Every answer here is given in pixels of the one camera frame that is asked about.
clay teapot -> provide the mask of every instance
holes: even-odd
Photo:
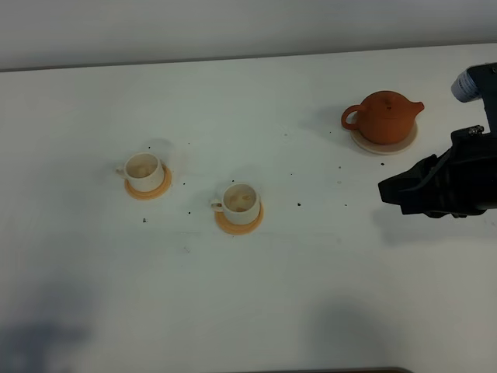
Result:
[[[422,103],[412,103],[400,93],[380,91],[366,97],[360,105],[345,110],[342,126],[347,130],[359,130],[375,144],[396,144],[408,137],[416,115],[424,108]],[[357,112],[356,123],[347,123],[347,117],[354,111]]]

teapot saucer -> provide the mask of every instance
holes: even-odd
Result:
[[[381,155],[394,155],[398,153],[402,153],[409,149],[418,136],[418,124],[414,122],[414,126],[412,126],[411,132],[409,132],[408,137],[406,137],[404,140],[396,143],[396,144],[389,144],[389,145],[380,145],[380,144],[375,144],[369,140],[367,140],[360,132],[359,130],[354,130],[350,131],[350,136],[354,140],[356,144],[359,145],[360,148],[367,150],[371,153],[374,154],[381,154]]]

white teacup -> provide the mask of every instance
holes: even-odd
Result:
[[[128,180],[138,192],[157,189],[165,177],[161,160],[152,153],[137,153],[131,156],[124,166],[116,169],[116,172]]]
[[[245,183],[236,183],[223,192],[222,200],[214,199],[210,206],[222,212],[235,225],[250,224],[259,216],[261,199],[257,192]]]

cup saucer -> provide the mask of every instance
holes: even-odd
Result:
[[[222,212],[214,212],[214,219],[216,220],[217,226],[229,235],[247,235],[259,227],[264,219],[264,205],[261,203],[261,211],[252,223],[244,225],[233,224],[226,219],[226,216],[224,216]]]
[[[398,153],[402,153],[409,149],[412,146],[412,143],[418,136],[418,124],[414,122],[414,126],[412,126],[411,132],[409,132],[408,137],[404,140],[389,145],[379,145],[375,144],[369,140],[367,140],[359,130],[350,131],[350,136],[354,140],[354,142],[359,145],[360,148],[367,150],[374,154],[381,155],[394,155]]]

gray wall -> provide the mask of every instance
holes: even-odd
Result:
[[[496,0],[3,0],[0,69],[497,41]]]

